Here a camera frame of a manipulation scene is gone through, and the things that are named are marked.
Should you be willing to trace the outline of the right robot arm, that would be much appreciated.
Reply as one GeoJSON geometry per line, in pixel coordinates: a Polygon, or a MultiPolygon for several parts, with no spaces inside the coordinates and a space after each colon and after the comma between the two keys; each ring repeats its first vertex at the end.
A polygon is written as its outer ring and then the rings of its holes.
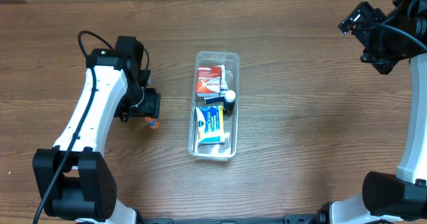
{"type": "Polygon", "coordinates": [[[364,46],[328,83],[346,96],[318,127],[328,142],[328,183],[350,195],[325,204],[318,223],[426,218],[426,0],[394,0],[385,14],[360,3],[340,24],[364,46]]]}

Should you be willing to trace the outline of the red white Panadol box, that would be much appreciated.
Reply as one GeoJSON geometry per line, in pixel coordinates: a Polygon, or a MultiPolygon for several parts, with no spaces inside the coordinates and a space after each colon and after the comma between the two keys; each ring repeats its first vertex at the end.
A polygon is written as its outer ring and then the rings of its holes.
{"type": "Polygon", "coordinates": [[[217,97],[220,95],[222,68],[216,66],[199,67],[195,94],[198,97],[217,97]]]}

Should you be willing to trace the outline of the orange Redoxon tablet tube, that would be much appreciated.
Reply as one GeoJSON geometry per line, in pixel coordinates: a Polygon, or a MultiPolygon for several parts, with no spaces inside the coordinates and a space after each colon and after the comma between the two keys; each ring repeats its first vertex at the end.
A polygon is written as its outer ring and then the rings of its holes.
{"type": "Polygon", "coordinates": [[[151,129],[157,129],[158,128],[159,122],[156,118],[145,117],[145,120],[147,121],[147,124],[151,129]]]}

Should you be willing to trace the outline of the blue VapoDrops packet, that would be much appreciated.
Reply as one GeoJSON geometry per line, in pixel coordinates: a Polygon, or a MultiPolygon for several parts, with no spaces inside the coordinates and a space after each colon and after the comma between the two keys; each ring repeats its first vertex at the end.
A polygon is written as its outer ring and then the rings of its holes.
{"type": "Polygon", "coordinates": [[[200,145],[213,145],[225,142],[224,107],[222,105],[196,107],[197,135],[200,145]]]}

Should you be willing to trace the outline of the brown syrup bottle white cap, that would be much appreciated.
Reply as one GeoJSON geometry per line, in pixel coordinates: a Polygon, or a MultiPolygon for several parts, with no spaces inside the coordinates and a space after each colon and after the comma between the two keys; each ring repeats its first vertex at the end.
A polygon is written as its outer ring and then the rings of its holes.
{"type": "Polygon", "coordinates": [[[224,94],[224,113],[231,115],[236,102],[236,93],[233,90],[227,90],[224,94]]]}

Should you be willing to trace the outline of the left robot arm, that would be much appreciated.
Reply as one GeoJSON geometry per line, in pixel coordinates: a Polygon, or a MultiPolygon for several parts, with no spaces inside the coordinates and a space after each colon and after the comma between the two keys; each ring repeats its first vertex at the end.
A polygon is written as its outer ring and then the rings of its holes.
{"type": "Polygon", "coordinates": [[[138,210],[118,199],[104,154],[113,118],[159,117],[161,95],[149,87],[149,53],[132,36],[81,52],[85,83],[74,112],[52,148],[38,149],[33,156],[41,197],[33,222],[45,213],[76,223],[143,223],[138,210]]]}

